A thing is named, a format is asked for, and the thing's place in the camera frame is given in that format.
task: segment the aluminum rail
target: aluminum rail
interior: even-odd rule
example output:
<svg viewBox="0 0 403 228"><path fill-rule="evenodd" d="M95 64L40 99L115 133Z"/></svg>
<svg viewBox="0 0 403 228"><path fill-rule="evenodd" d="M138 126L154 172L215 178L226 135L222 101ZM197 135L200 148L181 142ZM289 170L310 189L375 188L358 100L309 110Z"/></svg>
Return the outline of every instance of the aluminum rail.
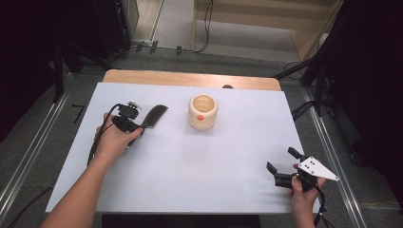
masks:
<svg viewBox="0 0 403 228"><path fill-rule="evenodd" d="M60 98L58 103L55 103L51 106L47 116L39 127L39 130L36 132L36 135L33 138L23 159L20 161L8 184L3 189L0 196L0 227L2 226L7 212L11 208L12 203L14 202L19 190L21 189L27 175L29 174L29 170L35 163L36 157L40 153L41 148L48 137L48 133L57 120L57 117L59 116L60 111L62 110L66 102L67 96L70 92L70 88L74 84L75 79L76 76L72 73L69 73L67 75L64 83L65 93L62 94L62 97Z"/></svg>
<svg viewBox="0 0 403 228"><path fill-rule="evenodd" d="M305 87L302 88L303 96L305 101L313 101L314 97L310 91ZM341 167L341 163L338 159L335 148L333 147L332 141L326 130L325 123L321 117L318 117L315 109L310 108L312 119L314 120L315 127L317 128L317 133L323 144L323 148L327 159L329 160L332 170L340 177L340 181L337 182L338 189L340 191L341 197L343 197L344 204L352 220L352 224L355 228L367 228L367 224L362 215L361 209L359 207L358 201L355 198L355 194L350 183L347 180L346 174Z"/></svg>

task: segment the white table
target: white table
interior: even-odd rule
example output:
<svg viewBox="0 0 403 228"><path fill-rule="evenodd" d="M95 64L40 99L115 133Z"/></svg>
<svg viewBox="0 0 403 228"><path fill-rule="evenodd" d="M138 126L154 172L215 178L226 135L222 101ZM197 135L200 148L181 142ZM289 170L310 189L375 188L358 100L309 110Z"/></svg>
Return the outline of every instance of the white table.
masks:
<svg viewBox="0 0 403 228"><path fill-rule="evenodd" d="M205 132L187 123L187 104L200 93L219 104ZM106 174L98 212L130 214L289 213L290 197L266 170L293 173L289 146L302 152L281 91L99 83L52 193L47 212L86 168L95 128L117 103L134 100L143 110L166 105L153 129L116 160Z"/></svg>

